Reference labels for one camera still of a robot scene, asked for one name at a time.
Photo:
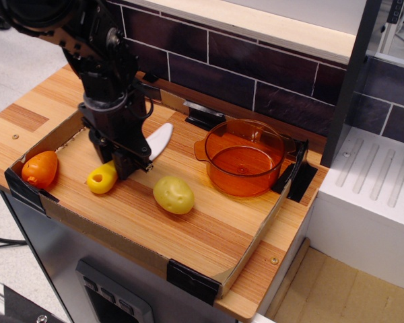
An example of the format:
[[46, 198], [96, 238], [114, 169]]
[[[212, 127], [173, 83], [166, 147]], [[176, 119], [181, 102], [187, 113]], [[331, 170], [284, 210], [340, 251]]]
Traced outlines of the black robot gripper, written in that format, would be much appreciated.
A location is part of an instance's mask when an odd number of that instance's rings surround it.
[[89, 140], [103, 164], [114, 161], [120, 180], [138, 169], [150, 170], [151, 149], [142, 133], [154, 103], [142, 84], [134, 81], [113, 101], [102, 102], [88, 95], [79, 105]]

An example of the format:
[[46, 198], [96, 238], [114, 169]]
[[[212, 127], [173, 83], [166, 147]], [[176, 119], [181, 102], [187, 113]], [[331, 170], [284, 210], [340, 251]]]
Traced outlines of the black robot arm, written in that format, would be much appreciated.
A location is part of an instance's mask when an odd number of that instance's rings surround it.
[[102, 162], [113, 162], [121, 180], [149, 171], [152, 150], [142, 126], [154, 107], [145, 105], [137, 57], [105, 1], [0, 1], [0, 16], [62, 49], [82, 82], [78, 110]]

